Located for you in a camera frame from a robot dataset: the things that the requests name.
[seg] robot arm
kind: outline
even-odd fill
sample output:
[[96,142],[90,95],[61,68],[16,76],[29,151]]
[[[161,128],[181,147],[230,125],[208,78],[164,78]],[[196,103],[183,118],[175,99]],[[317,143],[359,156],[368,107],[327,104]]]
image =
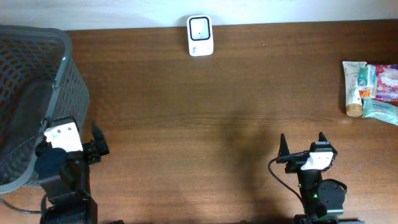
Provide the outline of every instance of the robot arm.
[[92,126],[94,140],[82,144],[75,122],[65,118],[46,129],[46,142],[36,147],[35,171],[49,202],[42,201],[40,223],[97,223],[97,204],[90,192],[89,165],[109,154],[102,132]]
[[332,162],[336,159],[337,154],[336,149],[322,132],[319,133],[318,141],[311,144],[309,151],[294,154],[289,152],[285,136],[281,134],[279,153],[275,161],[276,163],[286,163],[285,173],[297,174],[301,196],[290,187],[288,189],[299,197],[306,214],[296,215],[294,223],[364,223],[361,221],[339,221],[338,216],[344,212],[343,202],[347,186],[334,179],[322,179],[322,172],[332,167]]

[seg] wood grain surface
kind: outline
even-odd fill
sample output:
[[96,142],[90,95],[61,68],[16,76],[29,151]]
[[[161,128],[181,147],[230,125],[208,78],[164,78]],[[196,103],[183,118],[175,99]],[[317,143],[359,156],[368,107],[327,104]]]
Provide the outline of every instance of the wood grain surface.
[[[214,27],[215,51],[193,58],[185,28],[68,32],[90,90],[90,123],[111,150],[91,167],[99,223],[236,223],[303,213],[268,173],[323,131],[339,152],[324,178],[347,184],[343,218],[398,223],[398,127],[345,115],[343,60],[398,63],[398,22]],[[296,175],[275,173],[289,185]],[[10,203],[39,209],[41,189]],[[1,223],[40,217],[0,207]]]

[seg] gray plastic basket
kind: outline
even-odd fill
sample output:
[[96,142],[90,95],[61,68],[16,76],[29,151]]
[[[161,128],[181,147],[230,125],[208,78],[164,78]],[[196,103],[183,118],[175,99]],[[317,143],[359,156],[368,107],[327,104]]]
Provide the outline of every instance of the gray plastic basket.
[[42,120],[71,116],[81,134],[89,100],[66,33],[0,26],[0,194],[39,186],[34,147]]

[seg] colorful packaging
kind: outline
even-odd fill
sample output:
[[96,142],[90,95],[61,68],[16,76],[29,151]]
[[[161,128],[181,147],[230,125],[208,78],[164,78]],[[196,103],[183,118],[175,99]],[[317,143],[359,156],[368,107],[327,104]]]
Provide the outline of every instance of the colorful packaging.
[[377,78],[376,99],[398,101],[398,65],[375,65]]
[[398,108],[388,103],[368,99],[363,101],[363,118],[376,118],[398,125]]
[[358,90],[359,71],[365,68],[366,62],[343,62],[346,80],[346,114],[348,116],[362,115],[362,101]]
[[367,65],[365,68],[361,68],[358,77],[358,89],[362,99],[376,97],[377,80],[376,67],[374,65]]

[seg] white tube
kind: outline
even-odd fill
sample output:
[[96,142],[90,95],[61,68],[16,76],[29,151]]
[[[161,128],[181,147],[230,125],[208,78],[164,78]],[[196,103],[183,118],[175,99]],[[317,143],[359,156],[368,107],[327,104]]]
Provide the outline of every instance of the white tube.
[[343,62],[346,80],[346,113],[348,116],[362,115],[362,101],[358,89],[358,77],[366,62]]

